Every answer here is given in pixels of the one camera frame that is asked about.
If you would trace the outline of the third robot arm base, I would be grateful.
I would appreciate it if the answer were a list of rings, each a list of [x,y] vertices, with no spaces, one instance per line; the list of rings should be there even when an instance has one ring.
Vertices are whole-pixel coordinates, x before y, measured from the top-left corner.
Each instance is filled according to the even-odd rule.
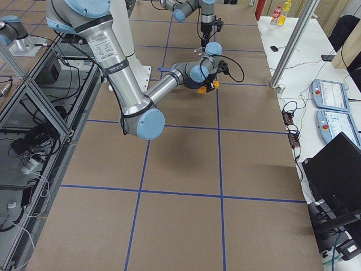
[[[1,44],[10,47],[13,56],[35,57],[39,47],[15,15],[1,17]]]

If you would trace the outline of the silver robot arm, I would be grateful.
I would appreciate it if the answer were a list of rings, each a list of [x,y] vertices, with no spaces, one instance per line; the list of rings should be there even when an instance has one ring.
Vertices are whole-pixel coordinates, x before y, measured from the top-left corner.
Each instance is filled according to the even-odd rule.
[[[179,23],[185,21],[196,10],[199,12],[200,30],[199,34],[201,48],[205,50],[210,39],[215,33],[220,32],[223,27],[221,18],[215,15],[215,1],[211,0],[161,0],[160,5],[172,12],[173,17]]]
[[[120,105],[119,123],[123,133],[145,140],[157,138],[165,118],[156,104],[185,81],[208,91],[214,89],[222,47],[209,42],[196,62],[177,63],[158,84],[142,91],[136,79],[131,55],[134,51],[129,15],[123,1],[47,1],[49,28],[84,38],[113,88]]]

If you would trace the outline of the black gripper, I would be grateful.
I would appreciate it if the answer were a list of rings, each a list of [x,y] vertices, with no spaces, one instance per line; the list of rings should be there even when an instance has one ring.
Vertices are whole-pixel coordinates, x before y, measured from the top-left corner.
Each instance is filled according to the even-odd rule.
[[[216,80],[216,75],[209,75],[205,80],[206,92],[209,93],[219,88],[219,82]]]
[[[222,30],[223,21],[221,18],[216,16],[201,16],[200,21],[200,30],[202,32],[202,36],[200,37],[201,46],[205,47],[209,40],[217,33]]]

